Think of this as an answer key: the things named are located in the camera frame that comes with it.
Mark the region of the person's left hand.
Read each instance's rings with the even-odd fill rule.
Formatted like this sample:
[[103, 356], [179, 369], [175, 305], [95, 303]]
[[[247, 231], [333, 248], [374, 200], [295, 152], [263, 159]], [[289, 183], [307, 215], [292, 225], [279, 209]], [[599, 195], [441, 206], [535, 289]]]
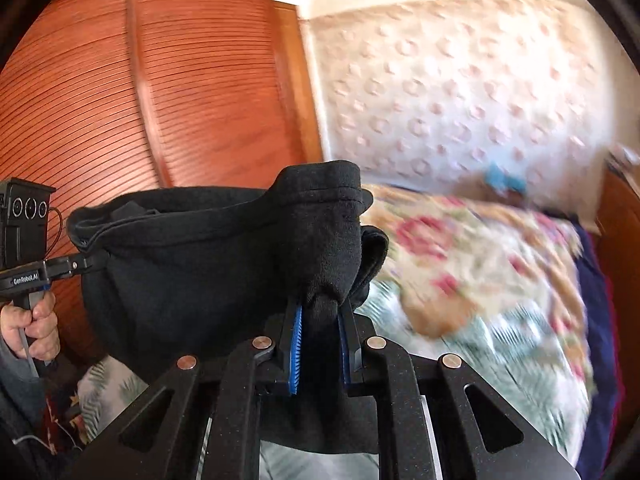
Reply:
[[32, 310], [15, 307], [12, 302], [1, 309], [1, 335], [14, 356], [29, 354], [39, 361], [52, 361], [61, 350], [55, 296], [48, 290]]

